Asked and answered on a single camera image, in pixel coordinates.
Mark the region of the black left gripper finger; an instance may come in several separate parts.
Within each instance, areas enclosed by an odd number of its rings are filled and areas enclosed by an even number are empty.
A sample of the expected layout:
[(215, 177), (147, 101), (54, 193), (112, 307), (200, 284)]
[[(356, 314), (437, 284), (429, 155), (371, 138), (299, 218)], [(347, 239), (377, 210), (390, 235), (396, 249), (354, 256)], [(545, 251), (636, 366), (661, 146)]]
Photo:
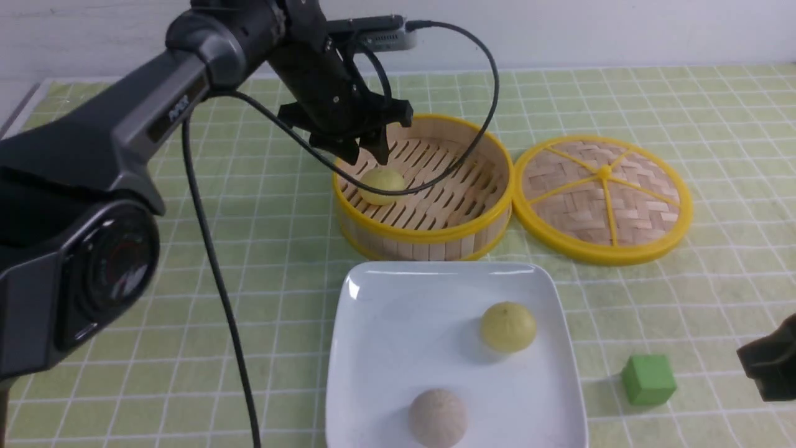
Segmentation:
[(358, 142), (353, 139), (333, 139), (318, 134), (310, 134), (309, 144), (316, 148), (327, 151), (341, 161), (354, 166), (358, 163), (360, 147)]
[(362, 125), (362, 148), (367, 150), (381, 166), (386, 166), (389, 163), (390, 144), (387, 139), (388, 127), (388, 124)]

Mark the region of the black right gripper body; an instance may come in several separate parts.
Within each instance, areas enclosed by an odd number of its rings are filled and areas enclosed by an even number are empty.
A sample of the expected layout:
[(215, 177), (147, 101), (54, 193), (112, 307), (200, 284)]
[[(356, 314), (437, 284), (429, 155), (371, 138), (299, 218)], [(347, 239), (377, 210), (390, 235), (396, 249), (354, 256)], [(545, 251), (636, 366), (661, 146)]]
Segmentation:
[(795, 315), (779, 328), (737, 349), (747, 377), (764, 402), (795, 400)]

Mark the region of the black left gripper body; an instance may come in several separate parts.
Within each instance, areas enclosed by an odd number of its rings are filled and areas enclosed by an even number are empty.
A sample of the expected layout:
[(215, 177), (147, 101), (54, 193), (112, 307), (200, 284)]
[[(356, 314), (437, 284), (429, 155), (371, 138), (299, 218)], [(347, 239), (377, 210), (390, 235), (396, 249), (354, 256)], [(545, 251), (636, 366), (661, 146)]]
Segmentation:
[(362, 147), (362, 125), (409, 127), (414, 111), (390, 91), (373, 93), (353, 57), (372, 51), (357, 42), (338, 47), (317, 1), (282, 1), (286, 14), (284, 40), (268, 63), (287, 85), (295, 102), (282, 105), (278, 117), (291, 128), (333, 139), (353, 138)]

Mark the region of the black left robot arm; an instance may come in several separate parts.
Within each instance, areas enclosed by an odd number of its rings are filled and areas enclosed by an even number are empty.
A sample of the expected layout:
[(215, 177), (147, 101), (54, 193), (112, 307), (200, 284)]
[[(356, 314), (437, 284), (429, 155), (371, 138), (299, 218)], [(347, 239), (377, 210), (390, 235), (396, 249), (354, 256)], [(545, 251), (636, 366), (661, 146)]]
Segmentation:
[(397, 15), (328, 21), (317, 1), (193, 1), (165, 50), (62, 118), (2, 140), (2, 389), (54, 368), (127, 311), (159, 260), (148, 162), (197, 105), (267, 63), (295, 101), (277, 124), (355, 164), (389, 156), (407, 100), (373, 93), (356, 53), (409, 49)]

